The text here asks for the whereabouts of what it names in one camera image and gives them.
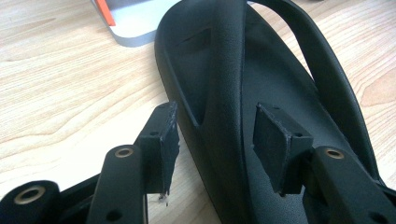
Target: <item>textured plastic surface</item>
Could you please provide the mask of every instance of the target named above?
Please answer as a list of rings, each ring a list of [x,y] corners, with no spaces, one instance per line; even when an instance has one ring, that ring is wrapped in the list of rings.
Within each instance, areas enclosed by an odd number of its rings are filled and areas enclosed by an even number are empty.
[[[144,149],[146,193],[169,194],[179,152],[178,140],[177,104],[158,105],[134,142]]]
[[[305,223],[302,195],[281,198],[253,151],[255,105],[282,108],[313,147],[355,153],[379,180],[359,105],[318,27],[290,1],[261,1],[296,34],[313,79],[243,1],[185,0],[157,31],[157,64],[221,221]]]
[[[87,224],[145,223],[147,197],[144,188],[143,150],[119,146],[107,152],[92,197]]]
[[[56,183],[48,180],[26,183],[0,202],[0,223],[54,223],[60,212],[59,201]]]
[[[312,142],[311,134],[281,108],[257,105],[254,151],[270,177],[274,192],[301,192],[300,160],[310,153]]]
[[[342,159],[329,156],[329,150]],[[361,169],[355,155],[339,148],[318,147],[310,164],[331,208],[324,223],[396,223],[396,207]]]

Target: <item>brass grommet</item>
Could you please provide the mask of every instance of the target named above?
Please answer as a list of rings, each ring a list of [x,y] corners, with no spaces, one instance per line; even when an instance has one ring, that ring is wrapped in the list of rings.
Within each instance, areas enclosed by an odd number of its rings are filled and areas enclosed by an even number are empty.
[[[326,154],[333,158],[333,159],[337,159],[337,160],[341,160],[344,158],[344,154],[338,150],[335,149],[326,149]]]
[[[116,157],[118,157],[118,158],[129,157],[132,154],[134,154],[134,151],[131,148],[128,148],[128,147],[120,148],[115,153]]]
[[[26,189],[19,193],[14,199],[15,204],[28,204],[41,198],[44,195],[46,189],[42,186],[34,185],[29,189]]]

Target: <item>white object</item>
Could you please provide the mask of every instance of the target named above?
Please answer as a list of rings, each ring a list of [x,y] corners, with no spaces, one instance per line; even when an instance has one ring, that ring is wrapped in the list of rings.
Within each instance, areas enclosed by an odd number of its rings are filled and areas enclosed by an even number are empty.
[[[108,26],[95,0],[92,3],[117,43],[125,47],[139,47],[154,40],[161,18],[179,1],[106,0],[115,26]]]

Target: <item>orange stripe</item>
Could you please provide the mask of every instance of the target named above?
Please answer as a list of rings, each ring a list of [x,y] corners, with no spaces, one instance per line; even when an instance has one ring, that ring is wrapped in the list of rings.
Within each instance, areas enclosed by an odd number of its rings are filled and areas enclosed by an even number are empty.
[[[99,10],[102,12],[103,17],[109,26],[115,26],[113,16],[111,16],[110,9],[108,9],[106,0],[95,0],[96,5],[99,7]]]

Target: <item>wooden table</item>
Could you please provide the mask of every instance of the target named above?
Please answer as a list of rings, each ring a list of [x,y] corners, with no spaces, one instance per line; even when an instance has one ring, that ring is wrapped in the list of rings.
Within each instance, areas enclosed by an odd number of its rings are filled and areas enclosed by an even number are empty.
[[[380,174],[396,189],[396,2],[307,1],[361,104]],[[100,172],[167,102],[153,44],[115,43],[89,0],[1,2],[0,197],[25,182],[61,189]],[[254,5],[303,60],[275,13]],[[169,206],[148,197],[150,223],[219,219],[181,138]]]

